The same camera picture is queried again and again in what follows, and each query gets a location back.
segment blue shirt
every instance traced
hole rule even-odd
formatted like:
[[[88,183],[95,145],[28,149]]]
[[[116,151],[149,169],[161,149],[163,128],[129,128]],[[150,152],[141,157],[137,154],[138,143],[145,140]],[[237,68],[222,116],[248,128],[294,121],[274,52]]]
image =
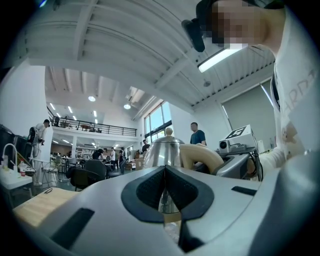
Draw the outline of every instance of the blue shirt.
[[[194,134],[191,135],[190,144],[198,144],[205,140],[206,140],[205,133],[202,130],[197,130]]]

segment window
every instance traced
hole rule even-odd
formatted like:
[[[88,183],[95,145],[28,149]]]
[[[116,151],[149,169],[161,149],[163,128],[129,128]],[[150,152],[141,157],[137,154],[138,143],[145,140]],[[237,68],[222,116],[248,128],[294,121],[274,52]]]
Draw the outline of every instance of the window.
[[[162,117],[162,110],[160,106],[150,114],[150,121],[151,121],[150,123],[151,123],[152,131],[164,124],[164,120]]]
[[[145,139],[152,143],[165,136],[167,127],[172,128],[171,113],[168,102],[162,102],[144,118]]]
[[[163,111],[164,123],[169,122],[171,120],[171,113],[170,113],[168,102],[165,102],[164,104],[162,104],[162,111]]]

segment white wall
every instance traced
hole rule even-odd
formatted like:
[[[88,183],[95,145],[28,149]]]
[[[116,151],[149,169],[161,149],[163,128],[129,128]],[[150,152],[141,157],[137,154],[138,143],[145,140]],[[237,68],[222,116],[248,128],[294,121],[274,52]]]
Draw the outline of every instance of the white wall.
[[[193,114],[170,104],[170,112],[174,136],[186,144],[190,143],[193,133],[192,122],[198,123],[198,129],[205,133],[207,146],[212,150],[216,150],[219,141],[231,131],[226,115],[216,101],[197,108]]]
[[[28,136],[29,129],[49,119],[45,95],[45,67],[28,60],[12,69],[0,85],[0,124],[14,134]],[[52,128],[47,128],[41,159],[50,159]]]

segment railing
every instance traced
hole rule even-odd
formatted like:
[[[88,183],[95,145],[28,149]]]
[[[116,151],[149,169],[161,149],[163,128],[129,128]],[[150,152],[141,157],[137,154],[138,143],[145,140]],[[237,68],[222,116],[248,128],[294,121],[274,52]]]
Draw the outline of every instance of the railing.
[[[48,109],[49,116],[51,116],[52,112]],[[71,130],[80,130],[91,133],[99,133],[99,134],[112,134],[112,135],[120,135],[120,136],[133,136],[137,135],[137,129],[119,127],[101,123],[92,123],[80,120],[73,120],[69,118],[59,118],[58,116],[52,117],[51,124],[53,127],[61,127]]]

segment kettle handle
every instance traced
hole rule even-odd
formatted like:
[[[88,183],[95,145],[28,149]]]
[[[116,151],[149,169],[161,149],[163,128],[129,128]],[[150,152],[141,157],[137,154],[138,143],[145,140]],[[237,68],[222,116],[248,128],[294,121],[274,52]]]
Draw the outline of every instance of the kettle handle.
[[[192,170],[194,162],[200,162],[208,167],[212,175],[215,175],[217,173],[216,169],[224,164],[223,159],[217,152],[200,143],[197,145],[181,144],[180,156],[184,168]]]

